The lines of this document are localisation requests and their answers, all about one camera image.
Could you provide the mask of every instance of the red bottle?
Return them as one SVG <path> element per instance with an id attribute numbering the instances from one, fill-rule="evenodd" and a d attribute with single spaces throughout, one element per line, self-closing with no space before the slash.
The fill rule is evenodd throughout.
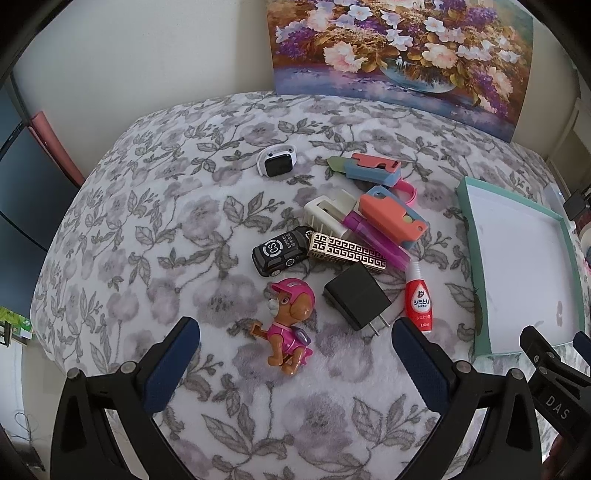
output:
<path id="1" fill-rule="evenodd" d="M 422 332 L 430 332 L 433 327 L 433 310 L 431 309 L 431 297 L 429 290 L 421 275 L 418 261 L 409 263 L 406 270 L 407 287 L 405 293 L 404 308 L 406 316 Z"/>

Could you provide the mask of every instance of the smartwatch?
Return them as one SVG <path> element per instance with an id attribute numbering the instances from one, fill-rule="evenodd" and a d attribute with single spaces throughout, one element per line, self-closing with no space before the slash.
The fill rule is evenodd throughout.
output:
<path id="1" fill-rule="evenodd" d="M 256 166 L 264 177 L 277 177 L 293 170 L 296 164 L 296 148 L 293 145 L 272 145 L 259 153 Z"/>

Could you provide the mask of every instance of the pink helmet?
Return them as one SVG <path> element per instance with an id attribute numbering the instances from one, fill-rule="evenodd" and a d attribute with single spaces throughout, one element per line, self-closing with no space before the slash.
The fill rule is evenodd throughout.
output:
<path id="1" fill-rule="evenodd" d="M 278 283 L 272 283 L 271 288 L 276 292 L 284 291 L 290 295 L 290 304 L 294 303 L 301 294 L 307 293 L 312 300 L 312 309 L 316 305 L 316 298 L 310 286 L 299 278 L 286 278 Z"/>

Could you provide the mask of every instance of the cable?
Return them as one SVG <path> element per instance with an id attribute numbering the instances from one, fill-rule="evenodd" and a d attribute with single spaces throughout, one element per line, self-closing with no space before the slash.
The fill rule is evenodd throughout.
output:
<path id="1" fill-rule="evenodd" d="M 20 423 L 18 421 L 18 416 L 22 415 L 23 417 L 25 417 L 25 422 L 26 425 L 23 425 L 22 423 Z M 39 428 L 39 422 L 37 422 L 37 427 L 34 428 L 33 430 L 31 430 L 31 423 L 29 422 L 29 415 L 27 415 L 26 413 L 24 413 L 23 411 L 18 411 L 14 414 L 14 421 L 17 423 L 17 425 L 23 429 L 25 429 L 27 431 L 27 433 L 29 434 L 29 438 L 25 438 L 21 435 L 17 435 L 15 433 L 10 432 L 10 430 L 5 430 L 12 438 L 17 438 L 17 439 L 21 439 L 21 440 L 25 440 L 26 442 L 29 442 L 29 444 L 32 445 L 33 443 L 33 433 L 35 433 L 37 431 L 37 429 Z"/>

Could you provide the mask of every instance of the white flower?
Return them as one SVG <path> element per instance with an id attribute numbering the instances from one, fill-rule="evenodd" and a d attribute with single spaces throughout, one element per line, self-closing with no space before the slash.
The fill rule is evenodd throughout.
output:
<path id="1" fill-rule="evenodd" d="M 353 29 L 355 27 L 355 19 L 349 14 L 343 14 L 336 20 L 332 20 L 330 23 L 334 23 L 337 27 Z"/>
<path id="2" fill-rule="evenodd" d="M 387 33 L 386 40 L 388 40 L 388 41 L 394 40 L 394 38 L 397 37 L 401 31 L 402 30 L 392 30 L 391 28 L 389 28 L 388 30 L 386 30 L 386 33 Z"/>
<path id="3" fill-rule="evenodd" d="M 331 19 L 332 12 L 326 11 L 323 8 L 312 10 L 308 12 L 307 26 L 317 32 L 324 32 L 328 30 Z"/>
<path id="4" fill-rule="evenodd" d="M 398 24 L 400 23 L 400 21 L 402 20 L 402 17 L 400 15 L 398 15 L 397 13 L 392 13 L 392 12 L 385 12 L 384 10 L 380 10 L 382 12 L 382 18 L 386 21 L 386 24 L 396 28 L 398 26 Z"/>
<path id="5" fill-rule="evenodd" d="M 395 10 L 396 7 L 425 8 L 425 0 L 384 0 L 384 4 L 388 10 Z"/>
<path id="6" fill-rule="evenodd" d="M 335 4 L 333 2 L 320 1 L 316 2 L 316 8 L 318 10 L 326 10 L 327 12 L 332 13 L 332 11 L 335 9 Z"/>
<path id="7" fill-rule="evenodd" d="M 284 42 L 290 36 L 289 32 L 286 31 L 285 28 L 277 27 L 277 31 L 275 32 L 275 36 L 277 37 L 277 43 Z"/>
<path id="8" fill-rule="evenodd" d="M 482 95 L 479 95 L 478 98 L 480 99 L 480 106 L 490 113 L 496 113 L 496 108 L 494 108 L 490 102 L 484 98 Z"/>
<path id="9" fill-rule="evenodd" d="M 340 41 L 334 47 L 324 49 L 324 60 L 339 72 L 356 73 L 361 68 L 361 64 L 367 61 L 367 58 L 355 59 L 353 46 L 350 43 Z"/>
<path id="10" fill-rule="evenodd" d="M 453 40 L 456 43 L 464 43 L 464 41 L 466 40 L 466 36 L 464 35 L 464 32 L 462 31 L 461 28 L 452 28 L 450 30 L 450 33 L 453 36 Z"/>
<path id="11" fill-rule="evenodd" d="M 425 60 L 430 61 L 441 69 L 450 69 L 457 63 L 456 53 L 445 45 L 437 43 L 425 43 L 429 51 L 422 53 Z"/>
<path id="12" fill-rule="evenodd" d="M 277 43 L 284 42 L 293 32 L 297 32 L 302 28 L 306 27 L 306 21 L 302 20 L 301 22 L 291 22 L 285 28 L 277 27 L 275 32 L 275 36 L 277 37 Z"/>
<path id="13" fill-rule="evenodd" d="M 367 20 L 369 17 L 373 16 L 373 13 L 371 13 L 369 7 L 358 7 L 357 5 L 351 5 L 349 7 L 349 15 L 362 22 L 363 20 Z"/>
<path id="14" fill-rule="evenodd" d="M 467 48 L 464 45 L 460 45 L 460 47 L 458 47 L 457 56 L 463 57 L 466 60 L 480 60 L 480 61 L 492 60 L 492 56 L 488 50 L 481 50 L 478 47 Z"/>
<path id="15" fill-rule="evenodd" d="M 461 28 L 445 29 L 442 33 L 438 32 L 437 36 L 442 42 L 453 41 L 456 43 L 464 43 L 466 36 L 462 33 Z"/>
<path id="16" fill-rule="evenodd" d="M 500 48 L 510 48 L 511 46 L 511 43 L 509 42 L 509 40 L 507 40 L 507 37 L 504 35 L 501 35 L 496 40 L 499 43 Z"/>
<path id="17" fill-rule="evenodd" d="M 478 47 L 472 47 L 470 50 L 475 49 L 476 59 L 480 61 L 490 61 L 492 56 L 488 50 L 479 49 Z"/>
<path id="18" fill-rule="evenodd" d="M 456 53 L 456 55 L 457 55 L 458 57 L 463 57 L 463 58 L 465 58 L 466 60 L 474 60 L 474 59 L 476 58 L 476 56 L 474 56 L 474 55 L 473 55 L 473 53 L 472 53 L 472 52 L 470 52 L 470 48 L 469 48 L 469 47 L 466 47 L 466 46 L 464 46 L 464 45 L 460 45 L 460 46 L 457 48 L 457 53 Z"/>
<path id="19" fill-rule="evenodd" d="M 427 31 L 435 32 L 435 33 L 443 33 L 445 32 L 445 27 L 443 26 L 443 22 L 438 20 L 437 18 L 429 17 L 424 22 Z"/>
<path id="20" fill-rule="evenodd" d="M 482 44 L 482 48 L 484 48 L 486 51 L 495 46 L 494 43 L 491 43 L 488 40 L 482 40 L 480 43 Z"/>
<path id="21" fill-rule="evenodd" d="M 507 75 L 498 68 L 489 67 L 486 73 L 492 77 L 492 83 L 495 85 L 495 89 L 500 95 L 507 97 L 513 93 L 513 85 L 511 85 L 511 81 Z"/>
<path id="22" fill-rule="evenodd" d="M 508 51 L 508 50 L 501 50 L 498 53 L 498 56 L 505 61 L 508 61 L 510 63 L 516 63 L 517 60 L 519 60 L 519 58 L 521 58 L 521 55 L 517 55 L 517 53 L 513 52 L 513 51 Z"/>
<path id="23" fill-rule="evenodd" d="M 387 30 L 388 35 L 386 36 L 387 40 L 390 42 L 390 45 L 399 49 L 399 51 L 407 51 L 409 47 L 413 46 L 414 38 L 405 36 L 405 35 L 398 35 L 402 30 Z"/>

